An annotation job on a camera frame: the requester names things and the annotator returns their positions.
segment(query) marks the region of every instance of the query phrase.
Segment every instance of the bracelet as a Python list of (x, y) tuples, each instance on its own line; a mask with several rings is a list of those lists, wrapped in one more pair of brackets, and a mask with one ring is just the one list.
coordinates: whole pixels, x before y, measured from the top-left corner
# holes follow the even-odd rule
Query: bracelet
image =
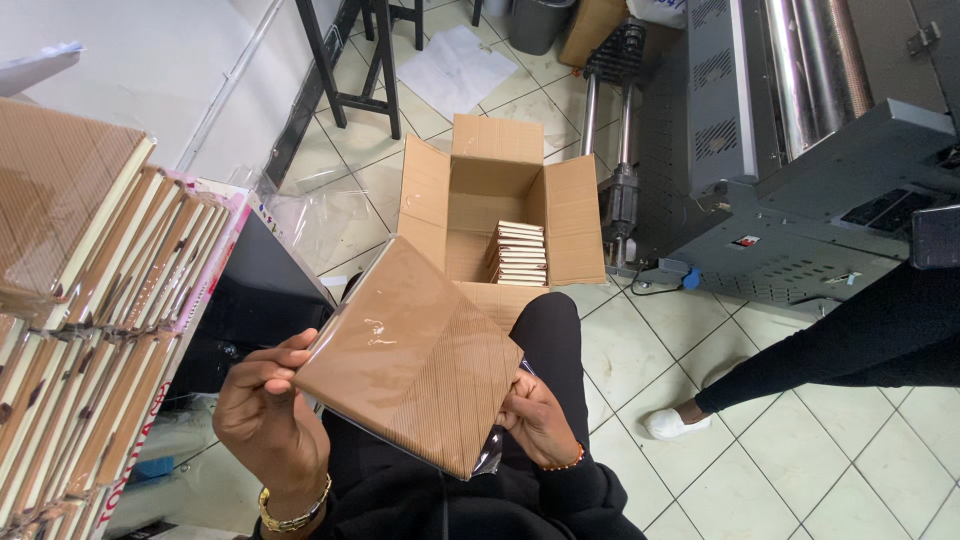
[(580, 441), (577, 441), (577, 446), (580, 447), (580, 453), (577, 454), (577, 458), (573, 460), (573, 463), (569, 463), (567, 465), (561, 465), (559, 467), (540, 467), (540, 469), (542, 471), (562, 471), (563, 469), (569, 469), (570, 467), (573, 467), (577, 463), (580, 463), (581, 461), (584, 460), (584, 445), (580, 444)]
[(260, 491), (260, 521), (273, 532), (290, 532), (291, 530), (297, 530), (317, 518), (317, 515), (320, 514), (320, 508), (326, 502), (326, 494), (329, 493), (329, 491), (330, 474), (327, 473), (324, 493), (307, 509), (306, 513), (292, 520), (280, 521), (272, 517), (270, 512), (267, 511), (267, 501), (270, 499), (270, 490), (264, 487), (263, 490)]

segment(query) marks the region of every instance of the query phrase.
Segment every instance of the gray trash can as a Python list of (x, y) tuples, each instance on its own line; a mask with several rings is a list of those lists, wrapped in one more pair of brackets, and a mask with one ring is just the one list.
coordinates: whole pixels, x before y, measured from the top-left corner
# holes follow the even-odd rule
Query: gray trash can
[(566, 26), (576, 3), (577, 0), (514, 0), (510, 46), (528, 55), (545, 55)]

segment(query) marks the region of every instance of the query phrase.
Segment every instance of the person's right hand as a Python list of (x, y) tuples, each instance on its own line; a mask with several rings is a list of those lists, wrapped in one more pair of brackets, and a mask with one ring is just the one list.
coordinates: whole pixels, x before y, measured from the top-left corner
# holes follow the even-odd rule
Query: person's right hand
[(553, 392), (522, 369), (514, 373), (496, 423), (542, 468), (569, 465), (580, 455), (580, 446)]
[(322, 495), (330, 440), (320, 418), (290, 384), (317, 336), (308, 329), (233, 366), (213, 413), (224, 446), (270, 490), (279, 520), (300, 516)]

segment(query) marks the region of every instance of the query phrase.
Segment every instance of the black pants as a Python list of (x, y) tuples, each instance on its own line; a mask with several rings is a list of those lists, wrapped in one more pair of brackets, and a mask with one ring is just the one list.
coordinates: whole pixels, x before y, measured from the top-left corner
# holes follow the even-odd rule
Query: black pants
[(960, 386), (960, 270), (907, 263), (696, 395), (717, 412), (807, 382)]
[[(347, 291), (354, 283), (350, 280)], [(573, 301), (559, 292), (539, 296), (520, 313), (510, 337), (523, 349), (534, 373), (557, 397), (574, 436), (588, 448), (580, 319)], [(416, 460), (329, 411), (324, 412), (323, 420), (330, 437), (329, 473), (338, 494), (383, 469)], [(503, 442), (501, 466), (533, 474), (533, 462), (509, 433)]]

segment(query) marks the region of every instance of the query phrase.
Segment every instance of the gold watch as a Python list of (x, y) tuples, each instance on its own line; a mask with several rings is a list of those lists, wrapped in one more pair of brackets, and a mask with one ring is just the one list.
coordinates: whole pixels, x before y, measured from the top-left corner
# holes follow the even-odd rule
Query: gold watch
[(320, 514), (320, 509), (326, 502), (326, 494), (329, 493), (329, 491), (330, 474), (327, 473), (324, 493), (319, 499), (317, 499), (315, 503), (313, 503), (312, 506), (310, 506), (310, 508), (307, 509), (306, 513), (292, 520), (280, 521), (272, 517), (267, 511), (267, 501), (270, 499), (270, 490), (264, 487), (263, 490), (260, 491), (260, 521), (273, 532), (290, 532), (292, 530), (297, 530), (298, 528), (303, 527), (317, 518), (317, 515)]

